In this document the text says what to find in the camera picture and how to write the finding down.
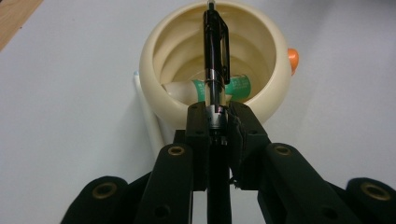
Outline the white and green glue stick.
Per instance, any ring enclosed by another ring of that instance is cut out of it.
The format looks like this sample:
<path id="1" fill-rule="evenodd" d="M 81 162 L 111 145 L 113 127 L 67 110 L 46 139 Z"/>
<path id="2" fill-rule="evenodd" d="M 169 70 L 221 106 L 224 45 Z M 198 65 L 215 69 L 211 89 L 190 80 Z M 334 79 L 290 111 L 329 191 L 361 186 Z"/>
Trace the white and green glue stick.
<path id="1" fill-rule="evenodd" d="M 175 100 L 191 105 L 205 100 L 205 82 L 194 79 L 163 84 L 163 88 Z M 251 83 L 247 75 L 231 77 L 225 86 L 226 101 L 246 100 L 251 93 Z"/>

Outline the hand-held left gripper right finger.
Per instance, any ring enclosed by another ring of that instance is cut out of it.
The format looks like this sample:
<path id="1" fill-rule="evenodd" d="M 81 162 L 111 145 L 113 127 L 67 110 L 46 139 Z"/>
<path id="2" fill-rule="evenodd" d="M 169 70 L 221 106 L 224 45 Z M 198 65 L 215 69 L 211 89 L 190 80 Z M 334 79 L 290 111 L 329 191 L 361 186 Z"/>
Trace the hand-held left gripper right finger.
<path id="1" fill-rule="evenodd" d="M 361 224 L 296 148 L 270 141 L 247 105 L 231 102 L 229 115 L 236 186 L 258 192 L 266 224 Z"/>

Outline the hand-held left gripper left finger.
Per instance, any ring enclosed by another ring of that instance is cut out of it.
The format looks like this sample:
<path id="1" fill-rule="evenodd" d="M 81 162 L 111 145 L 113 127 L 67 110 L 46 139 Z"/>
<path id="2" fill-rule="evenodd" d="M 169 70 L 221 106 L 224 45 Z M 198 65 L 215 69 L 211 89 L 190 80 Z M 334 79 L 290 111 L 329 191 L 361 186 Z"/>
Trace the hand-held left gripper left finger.
<path id="1" fill-rule="evenodd" d="M 134 224 L 191 224 L 193 193 L 206 188 L 209 143 L 205 104 L 190 105 L 186 128 L 160 150 Z"/>

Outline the black pen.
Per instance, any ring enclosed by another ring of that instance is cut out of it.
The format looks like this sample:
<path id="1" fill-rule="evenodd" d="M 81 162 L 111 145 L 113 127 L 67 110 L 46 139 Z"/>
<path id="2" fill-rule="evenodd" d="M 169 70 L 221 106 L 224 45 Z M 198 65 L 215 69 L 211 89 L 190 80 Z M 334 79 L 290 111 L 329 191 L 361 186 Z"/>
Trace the black pen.
<path id="1" fill-rule="evenodd" d="M 229 167 L 225 157 L 225 85 L 230 82 L 228 28 L 216 11 L 215 0 L 207 1 L 204 13 L 205 112 L 210 147 L 207 165 L 207 223 L 232 224 Z"/>

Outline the cream ribbed pen holder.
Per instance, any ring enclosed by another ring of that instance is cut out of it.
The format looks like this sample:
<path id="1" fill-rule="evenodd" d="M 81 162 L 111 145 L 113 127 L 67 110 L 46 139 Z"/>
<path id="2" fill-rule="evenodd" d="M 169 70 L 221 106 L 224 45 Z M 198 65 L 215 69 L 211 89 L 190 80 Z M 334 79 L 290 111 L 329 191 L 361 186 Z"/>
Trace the cream ribbed pen holder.
<path id="1" fill-rule="evenodd" d="M 141 53 L 141 88 L 149 108 L 175 129 L 186 126 L 188 106 L 166 93 L 163 85 L 205 76 L 206 9 L 207 0 L 199 0 L 166 16 L 153 29 Z M 240 1 L 216 0 L 216 10 L 229 29 L 231 74 L 248 76 L 252 91 L 244 103 L 264 123 L 287 94 L 298 66 L 298 52 L 258 9 Z"/>

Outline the wooden board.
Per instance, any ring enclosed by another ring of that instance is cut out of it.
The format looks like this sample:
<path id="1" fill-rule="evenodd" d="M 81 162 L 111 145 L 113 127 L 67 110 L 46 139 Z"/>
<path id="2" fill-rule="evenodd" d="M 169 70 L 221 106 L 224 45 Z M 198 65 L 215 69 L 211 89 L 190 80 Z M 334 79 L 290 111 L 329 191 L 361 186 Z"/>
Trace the wooden board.
<path id="1" fill-rule="evenodd" d="M 0 0 L 0 51 L 44 0 Z"/>

